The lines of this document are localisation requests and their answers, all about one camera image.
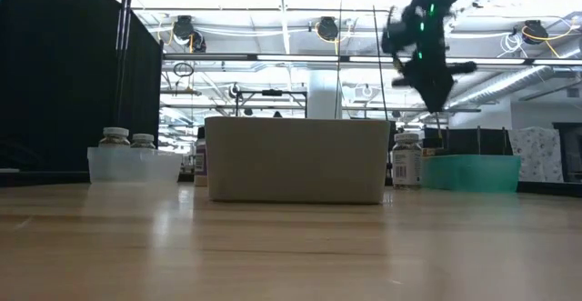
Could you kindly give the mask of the silver air duct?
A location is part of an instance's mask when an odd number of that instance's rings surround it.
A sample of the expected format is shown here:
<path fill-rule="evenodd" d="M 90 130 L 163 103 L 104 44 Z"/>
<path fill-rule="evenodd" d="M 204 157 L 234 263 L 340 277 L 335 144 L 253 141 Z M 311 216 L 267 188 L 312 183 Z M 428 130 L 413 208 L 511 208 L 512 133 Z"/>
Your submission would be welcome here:
<path fill-rule="evenodd" d="M 562 58 L 527 59 L 527 66 L 516 72 L 497 75 L 481 85 L 450 98 L 445 110 L 464 105 L 482 105 L 486 102 L 510 95 L 532 85 L 537 85 L 555 74 L 555 67 L 582 66 L 582 51 L 579 46 L 569 48 Z"/>

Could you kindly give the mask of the black mesh-top equipment case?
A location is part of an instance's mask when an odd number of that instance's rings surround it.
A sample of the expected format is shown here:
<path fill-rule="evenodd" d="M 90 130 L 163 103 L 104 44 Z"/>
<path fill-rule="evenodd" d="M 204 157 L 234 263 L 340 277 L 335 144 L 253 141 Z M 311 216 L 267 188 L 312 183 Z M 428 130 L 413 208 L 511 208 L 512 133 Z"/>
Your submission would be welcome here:
<path fill-rule="evenodd" d="M 438 155 L 513 155 L 508 131 L 504 128 L 426 128 L 421 145 L 436 149 Z"/>

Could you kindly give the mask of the light grey plastic bin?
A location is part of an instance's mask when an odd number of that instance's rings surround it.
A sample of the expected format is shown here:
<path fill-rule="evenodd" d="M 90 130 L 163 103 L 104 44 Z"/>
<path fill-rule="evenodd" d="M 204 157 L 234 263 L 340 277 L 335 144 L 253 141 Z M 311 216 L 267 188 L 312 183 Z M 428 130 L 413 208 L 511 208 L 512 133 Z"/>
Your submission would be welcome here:
<path fill-rule="evenodd" d="M 389 124 L 358 119 L 209 117 L 208 193 L 223 202 L 375 205 Z"/>

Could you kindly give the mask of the black aluminium frame rail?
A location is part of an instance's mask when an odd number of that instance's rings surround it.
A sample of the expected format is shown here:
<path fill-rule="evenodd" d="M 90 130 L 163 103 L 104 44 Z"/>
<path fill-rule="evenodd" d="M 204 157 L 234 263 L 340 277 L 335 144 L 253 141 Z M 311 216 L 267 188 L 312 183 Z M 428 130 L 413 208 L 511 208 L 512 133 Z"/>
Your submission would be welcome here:
<path fill-rule="evenodd" d="M 582 198 L 582 183 L 520 181 L 517 184 L 517 192 L 523 194 Z"/>
<path fill-rule="evenodd" d="M 0 171 L 0 187 L 44 186 L 89 183 L 86 171 Z"/>

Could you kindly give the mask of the white-lidded spice jar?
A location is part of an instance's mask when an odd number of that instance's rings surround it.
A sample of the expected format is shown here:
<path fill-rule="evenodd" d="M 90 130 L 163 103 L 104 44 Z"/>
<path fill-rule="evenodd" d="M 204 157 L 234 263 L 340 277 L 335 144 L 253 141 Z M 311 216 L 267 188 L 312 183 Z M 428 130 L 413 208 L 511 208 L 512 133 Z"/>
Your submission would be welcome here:
<path fill-rule="evenodd" d="M 392 149 L 395 189 L 414 189 L 421 186 L 422 148 L 419 142 L 418 134 L 395 134 L 395 145 Z"/>
<path fill-rule="evenodd" d="M 150 134 L 133 134 L 131 148 L 156 149 L 155 137 Z"/>

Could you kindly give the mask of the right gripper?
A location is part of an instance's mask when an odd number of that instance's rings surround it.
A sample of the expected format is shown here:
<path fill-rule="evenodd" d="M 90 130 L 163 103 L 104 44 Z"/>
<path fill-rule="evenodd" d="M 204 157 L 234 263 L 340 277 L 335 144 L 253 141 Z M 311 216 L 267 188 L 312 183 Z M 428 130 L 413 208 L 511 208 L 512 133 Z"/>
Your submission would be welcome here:
<path fill-rule="evenodd" d="M 420 94 L 429 113 L 441 112 L 455 83 L 453 75 L 471 74 L 475 61 L 447 62 L 444 18 L 435 4 L 407 6 L 398 22 L 389 15 L 381 46 L 392 57 L 393 67 L 402 75 L 392 85 L 411 85 Z"/>

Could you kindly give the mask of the black curtain partition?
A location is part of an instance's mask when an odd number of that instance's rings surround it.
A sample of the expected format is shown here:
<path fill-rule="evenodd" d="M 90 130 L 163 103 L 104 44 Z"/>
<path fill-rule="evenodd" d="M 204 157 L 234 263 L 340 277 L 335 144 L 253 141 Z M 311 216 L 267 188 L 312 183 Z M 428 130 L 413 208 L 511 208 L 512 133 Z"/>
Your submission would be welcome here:
<path fill-rule="evenodd" d="M 0 0 L 0 168 L 84 171 L 114 126 L 118 0 Z M 161 48 L 135 15 L 122 123 L 157 130 Z"/>

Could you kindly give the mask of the white-lidded bagel seasoning jar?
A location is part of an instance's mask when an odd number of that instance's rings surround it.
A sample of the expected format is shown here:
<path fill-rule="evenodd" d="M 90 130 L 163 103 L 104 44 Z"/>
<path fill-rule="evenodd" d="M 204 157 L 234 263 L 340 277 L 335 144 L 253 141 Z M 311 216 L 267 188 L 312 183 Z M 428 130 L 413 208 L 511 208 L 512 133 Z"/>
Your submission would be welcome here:
<path fill-rule="evenodd" d="M 104 127 L 99 147 L 129 147 L 129 130 L 123 127 Z"/>

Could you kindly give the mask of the dark framed panel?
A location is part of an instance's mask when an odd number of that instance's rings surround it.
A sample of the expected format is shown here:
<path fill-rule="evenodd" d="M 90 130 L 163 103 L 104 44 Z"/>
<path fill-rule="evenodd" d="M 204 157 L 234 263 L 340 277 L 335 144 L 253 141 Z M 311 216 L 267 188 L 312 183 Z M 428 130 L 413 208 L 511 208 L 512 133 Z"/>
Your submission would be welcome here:
<path fill-rule="evenodd" d="M 582 184 L 582 123 L 554 123 L 558 131 L 563 179 Z"/>

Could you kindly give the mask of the clear plastic bin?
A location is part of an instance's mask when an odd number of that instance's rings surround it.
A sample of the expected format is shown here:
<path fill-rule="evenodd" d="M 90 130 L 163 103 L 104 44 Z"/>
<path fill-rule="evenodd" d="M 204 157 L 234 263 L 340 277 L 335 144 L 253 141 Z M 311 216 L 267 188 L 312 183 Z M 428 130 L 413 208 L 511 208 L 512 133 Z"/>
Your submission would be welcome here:
<path fill-rule="evenodd" d="M 88 147 L 92 183 L 176 183 L 182 164 L 179 154 L 156 149 Z"/>

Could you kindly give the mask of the teal plastic bin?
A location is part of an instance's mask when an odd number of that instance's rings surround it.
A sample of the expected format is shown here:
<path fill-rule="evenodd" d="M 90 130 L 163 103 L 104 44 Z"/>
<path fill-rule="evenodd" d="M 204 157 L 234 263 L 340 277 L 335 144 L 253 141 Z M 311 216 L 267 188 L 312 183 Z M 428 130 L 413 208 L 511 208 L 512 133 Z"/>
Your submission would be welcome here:
<path fill-rule="evenodd" d="M 422 159 L 422 186 L 460 192 L 515 193 L 519 156 L 451 155 Z"/>

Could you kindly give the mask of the white building column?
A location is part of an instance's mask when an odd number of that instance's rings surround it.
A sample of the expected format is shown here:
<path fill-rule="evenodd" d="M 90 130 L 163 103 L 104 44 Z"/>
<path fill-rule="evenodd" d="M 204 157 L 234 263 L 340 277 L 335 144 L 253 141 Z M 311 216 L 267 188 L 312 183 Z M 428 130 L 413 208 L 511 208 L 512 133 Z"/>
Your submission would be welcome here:
<path fill-rule="evenodd" d="M 342 96 L 337 71 L 309 72 L 307 84 L 307 117 L 312 119 L 341 119 Z"/>

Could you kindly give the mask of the black metal rack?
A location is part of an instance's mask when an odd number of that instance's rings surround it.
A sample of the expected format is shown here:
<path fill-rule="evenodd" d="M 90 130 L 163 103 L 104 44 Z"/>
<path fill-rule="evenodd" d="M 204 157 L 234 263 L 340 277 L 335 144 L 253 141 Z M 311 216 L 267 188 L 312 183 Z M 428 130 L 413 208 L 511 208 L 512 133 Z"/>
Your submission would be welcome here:
<path fill-rule="evenodd" d="M 249 101 L 254 95 L 260 94 L 262 96 L 283 96 L 289 95 L 293 101 L 295 101 L 301 108 L 305 110 L 305 117 L 307 117 L 307 104 L 308 104 L 308 93 L 305 91 L 282 91 L 277 89 L 267 89 L 261 91 L 236 91 L 236 105 L 235 105 L 235 114 L 239 116 L 239 110 L 243 107 L 243 105 Z M 305 98 L 305 103 L 301 105 L 301 102 L 296 98 L 297 95 L 302 95 Z"/>

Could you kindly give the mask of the thin black pole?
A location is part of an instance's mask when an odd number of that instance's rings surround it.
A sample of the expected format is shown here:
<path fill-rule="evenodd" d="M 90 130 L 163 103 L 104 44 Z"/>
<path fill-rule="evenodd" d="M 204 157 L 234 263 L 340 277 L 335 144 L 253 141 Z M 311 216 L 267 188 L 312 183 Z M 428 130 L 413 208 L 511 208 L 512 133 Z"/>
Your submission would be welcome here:
<path fill-rule="evenodd" d="M 114 110 L 113 110 L 113 124 L 114 126 L 119 126 L 118 124 L 118 107 L 119 107 L 119 82 L 120 82 L 120 69 L 121 69 L 121 57 L 123 51 L 123 30 L 124 30 L 124 21 L 125 21 L 125 0 L 121 0 L 120 9 L 118 13 L 118 21 L 117 21 L 117 37 L 115 40 L 115 93 L 114 93 Z"/>
<path fill-rule="evenodd" d="M 119 102 L 117 110 L 117 119 L 122 123 L 123 112 L 123 91 L 125 82 L 125 61 L 128 48 L 128 39 L 131 26 L 131 2 L 132 0 L 123 0 L 123 27 L 120 46 L 120 74 L 119 74 Z"/>

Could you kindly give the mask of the purple-labelled black-lidded jar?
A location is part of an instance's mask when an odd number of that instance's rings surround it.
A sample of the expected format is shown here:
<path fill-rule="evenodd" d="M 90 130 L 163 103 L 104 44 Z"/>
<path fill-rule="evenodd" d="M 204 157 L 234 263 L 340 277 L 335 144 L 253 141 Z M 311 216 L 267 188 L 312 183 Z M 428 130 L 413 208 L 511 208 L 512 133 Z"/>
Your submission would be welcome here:
<path fill-rule="evenodd" d="M 206 131 L 203 125 L 197 128 L 196 137 L 196 154 L 194 162 L 195 186 L 207 186 Z"/>

